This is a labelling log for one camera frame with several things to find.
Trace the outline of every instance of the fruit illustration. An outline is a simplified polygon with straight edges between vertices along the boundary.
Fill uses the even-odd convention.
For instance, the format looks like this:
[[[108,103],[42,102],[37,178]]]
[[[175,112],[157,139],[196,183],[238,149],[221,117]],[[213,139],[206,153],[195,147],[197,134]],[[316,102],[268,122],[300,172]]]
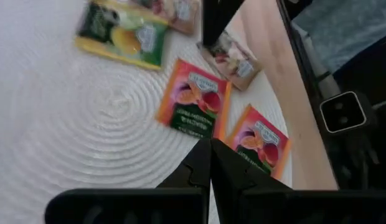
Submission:
[[[207,108],[211,110],[211,112],[218,113],[218,111],[220,110],[221,103],[217,93],[214,93],[212,91],[204,93],[202,95],[202,99],[207,105]]]
[[[204,102],[203,99],[199,100],[198,106],[203,112],[207,111],[207,104]]]
[[[257,140],[255,136],[245,136],[240,140],[240,144],[246,149],[257,150]]]
[[[141,44],[133,30],[114,27],[111,30],[111,39],[114,45],[125,54],[136,54],[141,50]]]
[[[193,82],[189,82],[189,87],[192,90],[196,100],[201,100],[201,91],[200,91],[199,87],[197,87],[197,85]]]
[[[263,154],[265,155],[265,159],[269,163],[269,165],[274,167],[279,159],[278,147],[274,144],[265,144],[261,151],[263,151]]]
[[[178,95],[176,96],[176,101],[180,104],[188,105],[191,103],[195,103],[196,99],[194,97],[192,90],[186,89],[178,93]]]
[[[227,68],[229,70],[234,70],[237,68],[237,65],[238,65],[238,60],[235,59],[235,58],[229,58],[228,59],[228,65],[227,65]]]
[[[254,130],[254,133],[255,133],[255,141],[257,142],[257,147],[262,148],[263,147],[263,140],[261,137],[261,133],[257,129]]]
[[[179,94],[185,90],[191,91],[194,95],[194,92],[192,91],[192,88],[188,83],[180,83],[180,85],[178,85],[177,88],[174,90],[175,99],[177,100]]]
[[[215,54],[215,62],[224,63],[227,62],[228,54],[226,53],[216,53]]]
[[[258,150],[258,158],[262,162],[266,161],[266,154],[265,154],[265,152],[262,149]]]

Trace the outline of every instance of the white textured placemat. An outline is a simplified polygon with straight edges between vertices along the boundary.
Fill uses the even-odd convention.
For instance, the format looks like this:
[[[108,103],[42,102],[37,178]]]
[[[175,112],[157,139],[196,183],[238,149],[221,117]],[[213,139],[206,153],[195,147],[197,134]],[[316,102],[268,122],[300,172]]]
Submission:
[[[155,187],[197,142],[153,117],[178,56],[210,71],[198,38],[169,32],[161,72],[113,62],[74,47],[84,5],[0,1],[0,223],[43,223],[67,189]],[[287,134],[265,74],[231,97],[228,133],[251,103]],[[210,207],[218,223],[213,196]]]

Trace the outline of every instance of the wooden table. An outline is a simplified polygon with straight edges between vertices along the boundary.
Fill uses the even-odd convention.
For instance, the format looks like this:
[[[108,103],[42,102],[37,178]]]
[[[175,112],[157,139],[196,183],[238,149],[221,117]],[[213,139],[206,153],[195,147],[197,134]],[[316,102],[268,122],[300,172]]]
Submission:
[[[232,20],[264,65],[285,117],[294,189],[337,189],[276,0],[245,0]]]

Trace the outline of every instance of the gray fabric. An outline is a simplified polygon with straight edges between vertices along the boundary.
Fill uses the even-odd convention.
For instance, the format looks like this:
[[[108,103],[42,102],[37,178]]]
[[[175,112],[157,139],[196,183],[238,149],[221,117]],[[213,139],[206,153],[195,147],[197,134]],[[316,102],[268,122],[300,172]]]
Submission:
[[[386,0],[314,0],[294,20],[330,72],[386,36]]]

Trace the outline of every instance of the tea bag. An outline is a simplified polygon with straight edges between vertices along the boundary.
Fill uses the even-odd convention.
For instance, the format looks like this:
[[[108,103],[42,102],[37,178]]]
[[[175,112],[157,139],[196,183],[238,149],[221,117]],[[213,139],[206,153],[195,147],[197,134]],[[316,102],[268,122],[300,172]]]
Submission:
[[[263,172],[281,178],[290,141],[251,105],[245,108],[226,144]]]
[[[231,83],[178,59],[156,119],[198,138],[224,140]]]
[[[142,66],[161,68],[167,21],[128,4],[92,0],[75,43],[83,50]]]
[[[203,58],[239,90],[246,90],[261,70],[260,63],[226,31],[213,47],[197,46]]]
[[[165,18],[169,25],[185,34],[193,34],[195,16],[199,9],[198,0],[133,0],[156,15]]]

